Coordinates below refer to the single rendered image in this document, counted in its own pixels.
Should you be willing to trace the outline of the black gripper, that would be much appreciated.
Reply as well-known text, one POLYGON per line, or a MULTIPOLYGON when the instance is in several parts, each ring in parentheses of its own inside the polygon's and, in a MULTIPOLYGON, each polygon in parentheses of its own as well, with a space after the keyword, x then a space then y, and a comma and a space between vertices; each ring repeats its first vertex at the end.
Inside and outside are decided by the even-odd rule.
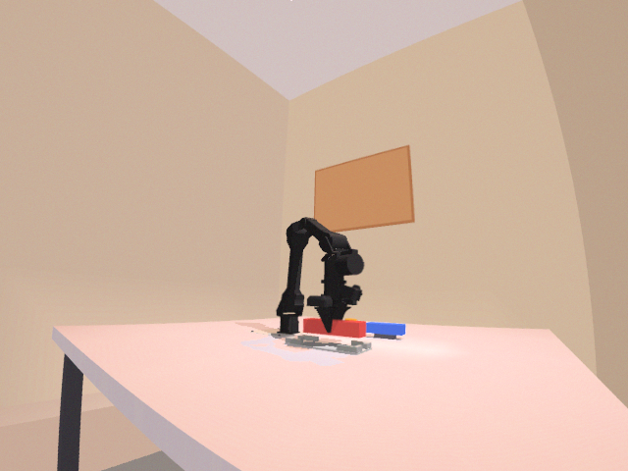
POLYGON ((314 307, 317 310, 327 333, 332 332, 333 320, 342 320, 345 312, 350 308, 347 305, 356 305, 356 301, 345 297, 335 297, 337 283, 341 281, 342 285, 347 285, 344 277, 327 276, 321 280, 324 284, 324 294, 309 295, 307 297, 307 306, 314 307))

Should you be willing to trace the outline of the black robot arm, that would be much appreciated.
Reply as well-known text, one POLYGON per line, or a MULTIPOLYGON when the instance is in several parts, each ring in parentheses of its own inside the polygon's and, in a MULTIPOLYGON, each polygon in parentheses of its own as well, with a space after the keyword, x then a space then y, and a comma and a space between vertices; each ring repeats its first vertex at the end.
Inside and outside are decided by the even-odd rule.
MULTIPOLYGON (((325 262, 324 277, 327 276, 354 276, 360 275, 365 267, 363 258, 358 254, 358 249, 352 249, 345 235, 331 232, 317 220, 304 217, 300 221, 292 223, 287 228, 287 243, 290 248, 288 262, 288 283, 284 290, 277 309, 277 316, 281 317, 280 331, 278 334, 293 335, 298 331, 298 317, 302 317, 304 307, 304 295, 300 291, 300 279, 302 268, 303 249, 312 236, 319 240, 319 246, 325 256, 321 259, 325 262), (294 313, 294 314, 283 314, 294 313)), ((335 297, 348 297, 359 301, 362 295, 360 285, 348 287, 337 283, 335 297)))

